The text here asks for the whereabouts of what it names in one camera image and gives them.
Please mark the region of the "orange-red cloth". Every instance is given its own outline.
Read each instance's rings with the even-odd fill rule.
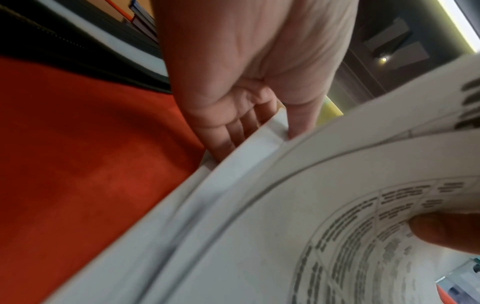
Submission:
[[[203,152],[169,95],[0,57],[0,303],[45,299]]]

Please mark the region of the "palm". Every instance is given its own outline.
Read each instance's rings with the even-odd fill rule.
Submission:
[[[351,36],[356,0],[159,0],[175,99],[217,160],[277,110],[289,135],[315,125]]]

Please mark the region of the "bright light spot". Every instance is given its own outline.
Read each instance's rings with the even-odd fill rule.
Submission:
[[[472,28],[470,22],[462,13],[455,0],[438,0],[438,3],[440,3],[446,14],[450,17],[451,21],[466,40],[470,48],[475,53],[479,52],[480,38],[475,33],[475,30]]]

